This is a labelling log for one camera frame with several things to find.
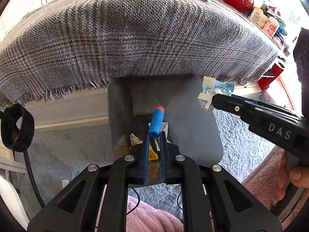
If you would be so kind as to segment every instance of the fringe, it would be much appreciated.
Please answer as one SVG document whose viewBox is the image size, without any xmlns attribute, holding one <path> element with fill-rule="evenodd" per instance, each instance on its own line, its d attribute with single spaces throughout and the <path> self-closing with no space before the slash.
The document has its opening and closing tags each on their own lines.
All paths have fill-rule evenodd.
<svg viewBox="0 0 309 232">
<path fill-rule="evenodd" d="M 29 92 L 22 95 L 15 102 L 11 102 L 9 99 L 3 98 L 0 101 L 0 109 L 4 111 L 6 107 L 11 106 L 13 103 L 20 103 L 22 105 L 25 105 L 32 100 L 35 100 L 37 102 L 46 102 L 48 100 L 51 100 L 52 98 L 55 98 L 56 100 L 62 100 L 64 97 L 70 96 L 75 91 L 107 88 L 111 80 L 112 79 L 107 78 L 102 81 L 86 82 L 83 84 L 77 83 L 75 85 L 62 86 L 58 88 L 53 88 L 51 90 Z"/>
</svg>

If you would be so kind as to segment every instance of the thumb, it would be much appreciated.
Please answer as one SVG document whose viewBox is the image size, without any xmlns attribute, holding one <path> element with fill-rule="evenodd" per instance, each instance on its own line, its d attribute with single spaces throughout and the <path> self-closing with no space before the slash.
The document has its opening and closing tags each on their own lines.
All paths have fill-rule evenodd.
<svg viewBox="0 0 309 232">
<path fill-rule="evenodd" d="M 289 177 L 294 186 L 309 188 L 309 168 L 295 167 L 290 171 Z"/>
</svg>

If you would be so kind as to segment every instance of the gray carpet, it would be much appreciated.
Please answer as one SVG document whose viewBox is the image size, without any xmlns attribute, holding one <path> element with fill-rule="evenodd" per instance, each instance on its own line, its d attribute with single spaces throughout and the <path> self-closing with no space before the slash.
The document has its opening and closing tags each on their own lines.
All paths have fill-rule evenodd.
<svg viewBox="0 0 309 232">
<path fill-rule="evenodd" d="M 220 164 L 241 182 L 263 161 L 274 144 L 251 133 L 248 125 L 238 116 L 220 110 L 215 110 L 214 115 L 224 148 Z M 61 191 L 62 179 L 72 180 L 91 163 L 105 166 L 114 161 L 109 125 L 35 133 L 28 152 L 33 174 L 45 203 Z M 24 161 L 22 154 L 16 153 L 16 160 Z M 23 205 L 32 218 L 41 208 L 27 174 L 19 173 L 18 180 Z M 142 201 L 182 220 L 182 211 L 176 203 L 179 185 L 158 184 L 137 188 L 137 191 Z"/>
</svg>

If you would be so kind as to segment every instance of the gray tablecloth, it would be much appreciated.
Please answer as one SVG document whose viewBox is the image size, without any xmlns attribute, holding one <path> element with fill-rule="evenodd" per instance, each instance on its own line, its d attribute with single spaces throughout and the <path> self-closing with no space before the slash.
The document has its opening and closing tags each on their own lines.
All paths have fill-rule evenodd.
<svg viewBox="0 0 309 232">
<path fill-rule="evenodd" d="M 256 82 L 276 56 L 263 32 L 217 0 L 54 0 L 1 42 L 0 106 L 128 75 Z"/>
</svg>

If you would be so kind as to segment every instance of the black strap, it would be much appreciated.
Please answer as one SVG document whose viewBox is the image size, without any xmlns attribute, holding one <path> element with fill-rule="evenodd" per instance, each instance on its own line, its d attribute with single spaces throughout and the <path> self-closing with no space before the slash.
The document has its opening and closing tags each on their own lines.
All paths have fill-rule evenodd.
<svg viewBox="0 0 309 232">
<path fill-rule="evenodd" d="M 1 138 L 3 144 L 16 152 L 26 151 L 34 135 L 33 116 L 21 104 L 14 104 L 12 107 L 7 107 L 4 110 L 4 115 L 6 115 L 7 119 L 2 119 L 1 121 Z M 16 126 L 19 118 L 22 118 L 20 129 Z M 18 134 L 18 137 L 14 140 L 12 137 L 13 131 Z"/>
</svg>

